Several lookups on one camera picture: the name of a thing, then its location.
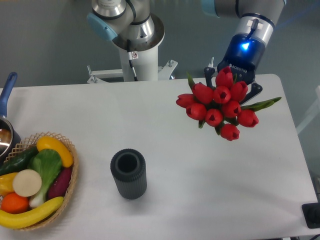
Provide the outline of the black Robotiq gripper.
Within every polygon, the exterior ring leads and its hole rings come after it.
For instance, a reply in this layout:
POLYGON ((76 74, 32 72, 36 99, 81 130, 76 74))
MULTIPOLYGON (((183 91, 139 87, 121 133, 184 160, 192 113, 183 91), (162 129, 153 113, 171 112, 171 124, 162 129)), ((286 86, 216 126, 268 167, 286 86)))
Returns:
MULTIPOLYGON (((256 70, 274 31, 274 23, 257 13, 246 13, 239 21, 235 34, 232 37, 222 61, 217 65, 221 71, 230 67, 231 72, 237 75, 237 81, 250 84, 250 92, 239 103, 245 104, 259 95, 263 87, 255 82, 256 70)), ((212 78, 215 68, 204 68, 206 86, 213 88, 212 78)))

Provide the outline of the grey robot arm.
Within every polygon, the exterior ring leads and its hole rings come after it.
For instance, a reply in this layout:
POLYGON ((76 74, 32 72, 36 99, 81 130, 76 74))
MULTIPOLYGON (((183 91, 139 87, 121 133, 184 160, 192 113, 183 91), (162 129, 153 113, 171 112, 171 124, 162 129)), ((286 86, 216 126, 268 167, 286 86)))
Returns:
MULTIPOLYGON (((239 24, 222 61, 204 69, 206 84, 223 68, 230 67, 239 81, 251 87, 248 101, 262 91, 255 72, 275 26, 286 5, 284 0, 203 0, 202 10, 211 16, 237 17, 239 24)), ((103 40, 118 48, 121 69, 89 71, 90 84, 104 78, 123 77, 126 82, 169 79, 175 61, 158 65, 158 47, 165 36, 159 17, 150 11, 148 0, 94 0, 87 15, 90 28, 103 40)))

